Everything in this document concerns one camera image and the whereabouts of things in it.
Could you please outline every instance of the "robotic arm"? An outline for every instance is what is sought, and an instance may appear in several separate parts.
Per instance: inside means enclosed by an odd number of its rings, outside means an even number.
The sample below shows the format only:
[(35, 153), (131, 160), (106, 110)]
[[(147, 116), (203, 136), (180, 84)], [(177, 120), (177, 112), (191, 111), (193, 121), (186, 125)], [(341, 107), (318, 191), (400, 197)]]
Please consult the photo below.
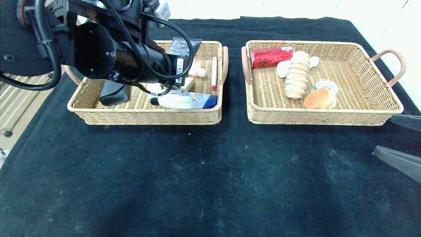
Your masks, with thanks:
[[(153, 16), (158, 0), (7, 0), (1, 3), (1, 78), (13, 86), (47, 90), (61, 77), (61, 64), (75, 66), (84, 76), (137, 86), (164, 95), (184, 85), (193, 63), (193, 48), (176, 25)], [(76, 26), (77, 16), (90, 22)], [(182, 35), (189, 58), (166, 54), (149, 39), (149, 22), (166, 25)], [(54, 71), (43, 85), (13, 80), (3, 73), (41, 75)], [(154, 94), (140, 82), (162, 83)]]

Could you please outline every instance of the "cable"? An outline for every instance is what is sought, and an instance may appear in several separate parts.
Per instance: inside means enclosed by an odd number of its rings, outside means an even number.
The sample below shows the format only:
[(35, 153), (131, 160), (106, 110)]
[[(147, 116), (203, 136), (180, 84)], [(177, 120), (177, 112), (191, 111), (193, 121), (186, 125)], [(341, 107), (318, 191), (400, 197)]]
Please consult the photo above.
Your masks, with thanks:
[(140, 62), (142, 62), (144, 65), (146, 65), (147, 69), (152, 74), (154, 74), (155, 76), (160, 77), (162, 79), (175, 80), (175, 79), (178, 79), (178, 78), (184, 76), (185, 74), (187, 74), (189, 72), (189, 70), (190, 70), (190, 68), (192, 67), (192, 64), (193, 64), (193, 54), (192, 54), (193, 53), (193, 46), (192, 46), (192, 43), (189, 40), (189, 37), (178, 26), (174, 25), (171, 22), (164, 21), (164, 20), (161, 20), (159, 18), (149, 16), (149, 15), (146, 15), (146, 14), (143, 13), (143, 15), (145, 15), (147, 17), (147, 20), (161, 23), (161, 24), (166, 25), (166, 26), (170, 27), (171, 29), (177, 31), (180, 35), (182, 35), (182, 37), (185, 39), (185, 41), (187, 43), (187, 46), (189, 47), (190, 56), (189, 56), (189, 63), (187, 65), (187, 68), (177, 75), (164, 75), (164, 74), (161, 74), (161, 73), (158, 73), (157, 71), (155, 71), (151, 66), (149, 66), (149, 64), (147, 64), (145, 62), (145, 60), (143, 59), (140, 51), (136, 47), (136, 43), (134, 42), (133, 38), (131, 37), (129, 31), (127, 30), (126, 26), (124, 25), (124, 23), (123, 23), (121, 17), (119, 16), (119, 14), (117, 13), (117, 11), (112, 7), (110, 1), (109, 0), (100, 0), (100, 1), (107, 7), (107, 9), (110, 11), (110, 13), (114, 16), (115, 20), (117, 21), (118, 26), (122, 30), (123, 35), (125, 36), (125, 38), (129, 42), (130, 47), (134, 51), (138, 60)]
[(155, 12), (155, 9), (148, 2), (145, 2), (145, 5), (148, 5), (152, 9), (152, 12)]
[(148, 89), (146, 89), (142, 84), (133, 82), (133, 81), (128, 80), (128, 79), (123, 78), (123, 77), (121, 77), (117, 80), (113, 80), (113, 81), (115, 81), (117, 83), (123, 83), (123, 84), (131, 85), (131, 86), (136, 86), (137, 88), (141, 89), (143, 92), (148, 93), (148, 94), (153, 95), (153, 96), (163, 96), (163, 95), (168, 94), (170, 92), (170, 90), (172, 89), (173, 85), (174, 85), (174, 80), (171, 80), (169, 87), (167, 87), (167, 89), (164, 92), (156, 94), (156, 93), (151, 92)]
[[(144, 16), (146, 16), (146, 19), (147, 20), (152, 21), (152, 22), (161, 23), (161, 24), (163, 24), (165, 26), (168, 26), (171, 29), (175, 30), (177, 33), (179, 33), (184, 38), (184, 40), (186, 41), (187, 46), (189, 48), (189, 63), (187, 65), (187, 68), (184, 71), (182, 71), (181, 73), (179, 73), (179, 75), (181, 75), (181, 76), (176, 76), (174, 79), (177, 79), (177, 78), (182, 77), (185, 74), (187, 74), (189, 72), (190, 68), (193, 65), (193, 58), (194, 58), (194, 55), (193, 55), (193, 46), (192, 46), (192, 43), (191, 43), (189, 37), (186, 35), (186, 33), (184, 33), (184, 31), (182, 29), (180, 29), (178, 26), (176, 26), (175, 24), (173, 24), (173, 23), (171, 23), (169, 21), (162, 20), (160, 18), (157, 18), (155, 16), (151, 16), (151, 15), (148, 15), (148, 14), (145, 14), (145, 13), (142, 13), (142, 14)], [(152, 73), (154, 75), (161, 76), (161, 75), (155, 74), (155, 71), (152, 68), (150, 70), (152, 71)]]
[(116, 11), (120, 11), (121, 12), (121, 11), (127, 11), (129, 8), (131, 8), (132, 4), (133, 4), (133, 0), (129, 0), (129, 3), (127, 3), (127, 5), (125, 7), (119, 8), (119, 7), (117, 7), (114, 4), (112, 6), (114, 7), (114, 9)]
[(148, 52), (148, 50), (146, 49), (146, 46), (145, 46), (142, 42), (140, 42), (140, 46), (142, 47), (143, 51), (145, 51), (145, 54), (146, 54), (146, 59), (147, 59), (147, 65), (149, 65), (149, 62), (150, 62), (151, 56), (149, 55), (149, 52)]
[(53, 78), (45, 84), (33, 85), (33, 84), (22, 83), (20, 81), (11, 79), (10, 77), (7, 77), (3, 75), (3, 73), (1, 73), (0, 81), (10, 84), (12, 86), (21, 88), (21, 89), (32, 90), (32, 91), (48, 90), (55, 87), (59, 83), (61, 79), (61, 65), (59, 64), (56, 49), (54, 48), (54, 45), (52, 44), (54, 42), (54, 39), (50, 39), (49, 34), (46, 31), (46, 26), (48, 27), (50, 26), (47, 24), (45, 16), (43, 14), (45, 1), (46, 0), (35, 0), (35, 19), (37, 21), (38, 29), (40, 32), (41, 43), (43, 43), (46, 46), (47, 54), (50, 57), (51, 63), (53, 65), (53, 71), (54, 71)]

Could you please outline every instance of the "white tube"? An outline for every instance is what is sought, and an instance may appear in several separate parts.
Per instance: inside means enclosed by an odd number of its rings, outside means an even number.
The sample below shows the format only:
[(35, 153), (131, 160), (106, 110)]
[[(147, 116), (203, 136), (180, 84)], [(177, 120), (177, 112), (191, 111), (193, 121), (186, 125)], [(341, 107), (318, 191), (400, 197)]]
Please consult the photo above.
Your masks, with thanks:
[(218, 97), (211, 94), (188, 92), (181, 94), (166, 94), (151, 99), (153, 105), (169, 109), (210, 109), (218, 103)]

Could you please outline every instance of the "pink pen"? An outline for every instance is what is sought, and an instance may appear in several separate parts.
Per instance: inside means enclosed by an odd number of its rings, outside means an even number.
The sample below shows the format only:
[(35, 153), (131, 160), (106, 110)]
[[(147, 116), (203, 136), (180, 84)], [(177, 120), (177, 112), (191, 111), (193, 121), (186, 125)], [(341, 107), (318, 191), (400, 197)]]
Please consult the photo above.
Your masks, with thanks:
[(216, 90), (216, 67), (217, 67), (217, 59), (213, 57), (212, 60), (212, 89)]

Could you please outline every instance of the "table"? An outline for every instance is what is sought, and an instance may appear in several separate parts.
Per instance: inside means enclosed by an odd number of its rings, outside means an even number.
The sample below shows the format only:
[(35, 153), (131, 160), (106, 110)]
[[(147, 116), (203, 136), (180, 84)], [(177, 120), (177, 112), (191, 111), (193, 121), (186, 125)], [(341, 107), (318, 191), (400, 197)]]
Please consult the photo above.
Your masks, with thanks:
[[(421, 134), (381, 127), (254, 125), (240, 49), (248, 40), (361, 44), (346, 20), (172, 20), (229, 48), (214, 126), (89, 126), (66, 109), (65, 76), (0, 170), (0, 235), (420, 236), (421, 185), (371, 155), (421, 155)], [(151, 39), (171, 40), (170, 29)], [(380, 71), (393, 75), (381, 60)], [(397, 84), (404, 114), (419, 111)]]

